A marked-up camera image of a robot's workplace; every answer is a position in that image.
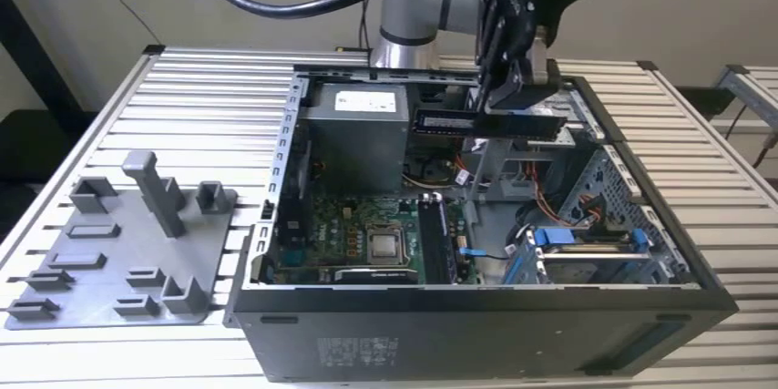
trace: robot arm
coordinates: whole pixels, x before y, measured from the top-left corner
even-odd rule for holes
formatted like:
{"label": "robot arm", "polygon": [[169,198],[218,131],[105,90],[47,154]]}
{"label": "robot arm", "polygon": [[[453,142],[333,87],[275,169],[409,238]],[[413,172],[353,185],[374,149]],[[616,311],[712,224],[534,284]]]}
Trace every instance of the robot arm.
{"label": "robot arm", "polygon": [[[315,0],[298,5],[227,1],[261,16],[305,18],[364,0]],[[432,43],[438,28],[476,33],[476,60],[481,67],[478,110],[524,109],[558,90],[560,71],[546,57],[546,48],[556,39],[562,13],[576,1],[385,0],[381,34],[385,42],[397,47],[414,47]],[[377,66],[420,67],[417,57],[404,57],[385,49],[381,47],[374,53]]]}
{"label": "robot arm", "polygon": [[480,112],[525,109],[561,87],[546,57],[565,9],[577,0],[482,0],[476,63]]}

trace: expansion slot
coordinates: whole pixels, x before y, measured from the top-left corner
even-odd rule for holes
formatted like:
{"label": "expansion slot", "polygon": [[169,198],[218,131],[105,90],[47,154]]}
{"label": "expansion slot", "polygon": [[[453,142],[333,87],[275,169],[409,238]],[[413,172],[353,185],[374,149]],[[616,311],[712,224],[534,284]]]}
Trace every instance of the expansion slot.
{"label": "expansion slot", "polygon": [[446,226],[446,206],[440,194],[424,195],[418,202],[418,229],[428,284],[453,284],[458,264]]}

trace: white wall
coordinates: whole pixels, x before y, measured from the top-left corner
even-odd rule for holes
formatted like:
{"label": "white wall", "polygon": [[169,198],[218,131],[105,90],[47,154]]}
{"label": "white wall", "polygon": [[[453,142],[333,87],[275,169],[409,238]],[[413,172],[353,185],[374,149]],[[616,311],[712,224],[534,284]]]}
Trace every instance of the white wall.
{"label": "white wall", "polygon": [[[149,34],[117,0],[17,1],[75,94],[98,107],[151,42]],[[358,7],[275,21],[223,0],[127,1],[169,45],[330,50],[357,44]],[[376,1],[373,36],[378,12]],[[553,54],[650,59],[677,83],[709,85],[727,63],[778,65],[776,23],[776,0],[584,0],[566,12]],[[472,37],[442,36],[441,47],[468,54]]]}

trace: metal frame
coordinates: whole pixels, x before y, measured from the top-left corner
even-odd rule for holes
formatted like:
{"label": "metal frame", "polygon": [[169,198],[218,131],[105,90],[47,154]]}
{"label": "metal frame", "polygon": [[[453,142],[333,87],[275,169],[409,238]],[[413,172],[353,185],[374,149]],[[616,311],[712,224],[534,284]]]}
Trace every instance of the metal frame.
{"label": "metal frame", "polygon": [[[261,187],[249,184],[250,178],[259,181],[254,184],[262,184],[269,174],[269,151],[275,145],[267,131],[273,122],[263,113],[286,96],[293,64],[358,66],[365,62],[365,54],[189,48],[167,48],[159,56],[143,57],[14,235],[0,245],[0,257],[7,259],[0,268],[0,308],[25,286],[7,279],[25,276],[41,264],[41,251],[50,248],[59,234],[49,227],[57,227],[63,223],[62,218],[70,216],[65,195],[78,175],[105,175],[119,187],[130,187],[121,172],[115,172],[117,155],[127,148],[154,148],[165,152],[159,156],[161,175],[187,181],[198,177],[198,166],[210,165],[226,185],[239,190],[239,213],[227,239],[213,314],[203,325],[193,327],[0,330],[2,382],[35,381],[47,388],[74,384],[87,388],[142,384],[166,389],[214,384],[254,388],[267,384],[242,330],[223,327],[225,310],[221,310],[233,276],[239,275],[235,252],[249,233],[245,226],[258,217],[263,201]],[[469,56],[445,56],[442,62],[445,69],[473,70]],[[735,152],[713,142],[713,136],[698,128],[708,124],[698,122],[694,109],[686,109],[681,97],[665,91],[657,77],[634,62],[560,60],[560,66],[564,73],[588,78],[618,124],[620,114],[628,109],[634,113],[665,113],[665,116],[652,116],[657,123],[646,119],[632,122],[629,128],[621,127],[626,146],[649,171],[743,310],[714,331],[666,356],[658,367],[633,378],[576,378],[550,383],[538,380],[418,382],[402,386],[775,387],[778,383],[778,236],[765,234],[765,227],[778,224],[772,190],[763,188],[764,181],[748,173]],[[690,123],[681,129],[666,129],[661,123],[666,118],[685,118]],[[721,187],[720,182],[713,183],[713,178],[721,175],[740,178],[743,185]],[[702,213],[709,220],[700,220]],[[126,360],[105,361],[106,356],[133,357],[131,366]],[[102,365],[85,366],[85,363]]]}
{"label": "metal frame", "polygon": [[775,67],[728,66],[716,87],[727,88],[748,107],[778,130],[778,69]]}

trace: white sticker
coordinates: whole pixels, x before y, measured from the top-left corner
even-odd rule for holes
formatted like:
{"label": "white sticker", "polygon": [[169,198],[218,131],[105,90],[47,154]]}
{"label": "white sticker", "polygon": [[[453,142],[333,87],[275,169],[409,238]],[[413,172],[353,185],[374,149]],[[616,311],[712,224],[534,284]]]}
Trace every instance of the white sticker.
{"label": "white sticker", "polygon": [[468,178],[472,177],[472,173],[468,170],[461,170],[458,173],[458,177],[456,178],[456,181],[458,182],[458,184],[461,186],[465,185],[465,183],[468,182]]}
{"label": "white sticker", "polygon": [[388,91],[340,91],[336,95],[336,111],[396,113],[396,95]]}
{"label": "white sticker", "polygon": [[473,120],[466,118],[425,118],[426,127],[473,128]]}

